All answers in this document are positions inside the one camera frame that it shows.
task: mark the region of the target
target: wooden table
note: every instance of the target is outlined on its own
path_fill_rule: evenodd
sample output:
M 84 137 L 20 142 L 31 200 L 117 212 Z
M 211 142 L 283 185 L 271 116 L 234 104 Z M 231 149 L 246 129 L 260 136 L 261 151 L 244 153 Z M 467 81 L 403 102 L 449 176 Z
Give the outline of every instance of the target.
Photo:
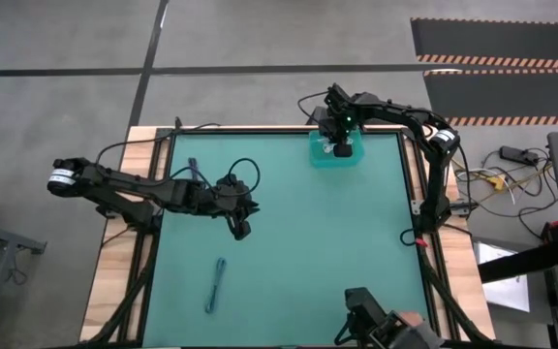
M 298 128 L 303 129 L 303 126 L 234 126 L 233 128 Z M 399 126 L 368 126 L 371 129 L 393 128 L 397 129 Z M 138 140 L 151 140 L 155 138 L 156 131 L 159 128 L 170 127 L 156 127 L 156 126 L 141 126 L 133 127 L 130 130 L 128 141 Z M 412 179 L 415 196 L 413 200 L 421 200 L 421 188 L 419 185 L 419 172 L 417 170 L 417 159 L 414 153 L 413 145 L 410 141 L 405 141 L 408 162 L 410 165 L 410 176 Z M 124 149 L 124 156 L 120 166 L 120 171 L 133 174 L 148 176 L 148 169 L 150 168 L 150 158 L 152 154 L 154 143 L 134 143 L 126 145 Z M 167 148 L 163 146 L 163 150 L 159 154 L 158 171 L 161 174 L 166 166 Z M 453 173 L 449 171 L 447 196 L 451 201 L 457 200 L 458 190 Z M 453 216 L 448 223 L 456 227 L 468 229 L 466 220 Z M 126 229 L 126 225 L 120 218 L 110 219 L 105 228 L 104 239 L 112 237 L 113 235 Z M 494 338 L 494 330 L 490 320 L 490 314 L 486 305 L 483 288 L 481 287 L 481 279 L 477 268 L 475 254 L 473 252 L 473 245 L 471 238 L 464 234 L 455 231 L 451 228 L 442 228 L 439 231 L 441 247 L 447 274 L 449 278 L 449 285 L 451 293 L 454 298 L 464 309 L 469 318 L 484 334 L 490 338 Z M 121 237 L 114 239 L 106 245 L 99 256 L 96 273 L 94 275 L 94 282 L 90 293 L 83 326 L 81 329 L 80 340 L 87 340 L 96 334 L 99 329 L 104 325 L 113 310 L 119 305 L 124 298 L 126 292 L 127 280 L 131 267 L 131 259 L 133 257 L 133 249 L 135 245 L 135 232 L 127 232 Z M 150 243 L 144 244 L 144 250 L 141 254 L 141 263 L 145 261 L 149 252 Z M 431 247 L 428 247 L 428 257 L 430 263 L 435 267 L 434 253 Z M 445 307 L 434 290 L 434 298 L 436 309 L 441 327 L 441 334 L 443 337 L 450 337 L 450 329 L 447 322 L 447 315 Z M 139 313 L 140 313 L 140 300 L 141 295 L 136 299 L 136 303 L 132 311 L 132 320 L 129 325 L 129 336 L 134 336 L 138 328 Z M 466 339 L 464 333 L 461 333 L 462 338 Z

